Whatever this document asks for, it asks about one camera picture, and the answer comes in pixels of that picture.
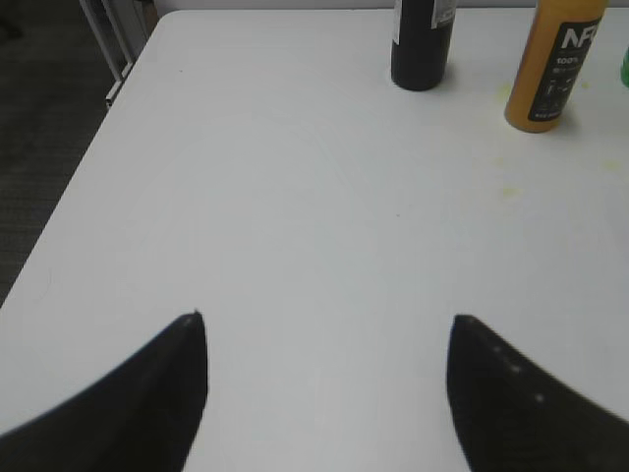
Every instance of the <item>juice bottle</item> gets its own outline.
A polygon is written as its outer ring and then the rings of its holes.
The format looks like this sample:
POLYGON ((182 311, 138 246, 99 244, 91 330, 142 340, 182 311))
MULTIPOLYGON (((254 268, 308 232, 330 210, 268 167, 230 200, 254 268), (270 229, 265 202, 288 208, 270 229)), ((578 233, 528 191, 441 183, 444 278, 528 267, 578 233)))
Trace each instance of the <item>juice bottle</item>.
POLYGON ((622 71, 620 72, 620 77, 622 78, 623 84, 629 87, 629 49, 627 49, 625 60, 622 63, 622 71))
POLYGON ((443 78, 456 0, 395 0, 391 79, 402 89, 428 90, 443 78))
POLYGON ((541 133, 559 123, 607 0, 540 0, 505 110, 514 127, 541 133))

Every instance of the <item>black bottle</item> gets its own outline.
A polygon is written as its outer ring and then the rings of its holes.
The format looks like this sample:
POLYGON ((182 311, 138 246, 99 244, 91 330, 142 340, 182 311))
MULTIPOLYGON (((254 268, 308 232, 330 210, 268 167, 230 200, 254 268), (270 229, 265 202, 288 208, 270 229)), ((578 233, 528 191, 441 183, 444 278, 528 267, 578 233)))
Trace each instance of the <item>black bottle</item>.
POLYGON ((402 89, 428 90, 443 78, 456 0, 395 0, 391 78, 402 89))

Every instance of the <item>bottle label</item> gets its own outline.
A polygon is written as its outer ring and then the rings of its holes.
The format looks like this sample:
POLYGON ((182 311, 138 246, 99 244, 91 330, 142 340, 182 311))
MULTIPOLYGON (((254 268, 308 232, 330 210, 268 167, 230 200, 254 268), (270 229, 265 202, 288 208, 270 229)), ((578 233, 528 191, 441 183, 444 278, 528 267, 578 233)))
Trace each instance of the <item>bottle label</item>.
POLYGON ((445 27, 453 22, 455 13, 456 0, 434 0, 434 7, 432 8, 432 29, 436 30, 437 28, 445 27))
POLYGON ((597 34, 599 23, 600 19, 561 24, 533 100, 529 120, 551 121, 561 114, 597 34))
POLYGON ((400 22, 402 19, 402 0, 395 0, 393 7, 393 41, 400 45, 400 22))

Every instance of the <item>black label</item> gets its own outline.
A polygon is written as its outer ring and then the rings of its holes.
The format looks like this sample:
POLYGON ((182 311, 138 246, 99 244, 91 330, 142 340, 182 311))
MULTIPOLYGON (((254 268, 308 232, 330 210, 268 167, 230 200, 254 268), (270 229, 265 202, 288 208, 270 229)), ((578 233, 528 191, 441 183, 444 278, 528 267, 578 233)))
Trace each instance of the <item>black label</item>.
POLYGON ((577 81, 600 19, 587 23, 563 23, 552 47, 542 81, 529 113, 531 121, 557 118, 577 81))

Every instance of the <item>green object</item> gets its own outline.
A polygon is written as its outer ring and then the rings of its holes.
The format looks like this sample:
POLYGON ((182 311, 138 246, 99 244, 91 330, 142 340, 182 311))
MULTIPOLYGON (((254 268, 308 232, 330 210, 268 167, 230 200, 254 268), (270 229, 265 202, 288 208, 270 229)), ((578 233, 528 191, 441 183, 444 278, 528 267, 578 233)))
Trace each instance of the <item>green object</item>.
POLYGON ((622 63, 622 82, 625 86, 629 87, 629 49, 627 49, 627 54, 625 54, 625 60, 622 63))

